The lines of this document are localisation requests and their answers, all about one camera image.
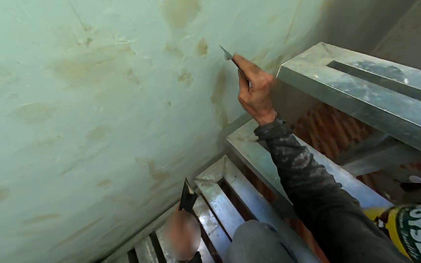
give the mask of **person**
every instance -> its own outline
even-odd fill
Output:
[[[287,123],[277,116],[270,98],[274,77],[238,54],[233,61],[244,73],[238,70],[238,100],[259,124],[254,133],[266,141],[280,183],[297,216],[312,232],[328,260],[410,262],[363,214],[358,200],[341,189],[341,184],[296,141]],[[250,220],[237,228],[224,262],[312,262],[287,243],[270,225]]]

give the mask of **wrist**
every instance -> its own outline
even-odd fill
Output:
[[[274,122],[277,117],[277,112],[274,109],[270,109],[262,114],[255,116],[254,120],[260,125],[264,126],[266,124]]]

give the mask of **finger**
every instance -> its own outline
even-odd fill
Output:
[[[239,90],[240,95],[246,95],[249,92],[249,81],[239,69],[238,69],[238,82],[240,86],[240,90]]]
[[[238,68],[241,69],[241,71],[249,78],[250,81],[254,80],[255,75],[260,70],[256,64],[247,60],[243,56],[238,55],[237,53],[233,55],[231,60],[237,64]]]

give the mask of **painted wall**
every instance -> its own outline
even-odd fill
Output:
[[[275,73],[411,3],[0,0],[0,262],[93,262],[171,206],[244,113],[219,44]]]
[[[421,1],[391,29],[373,55],[421,69]]]

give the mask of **dark long sleeve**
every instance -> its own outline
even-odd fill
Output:
[[[363,214],[358,200],[297,142],[284,120],[276,119],[254,133],[266,140],[297,216],[330,262],[410,262]]]

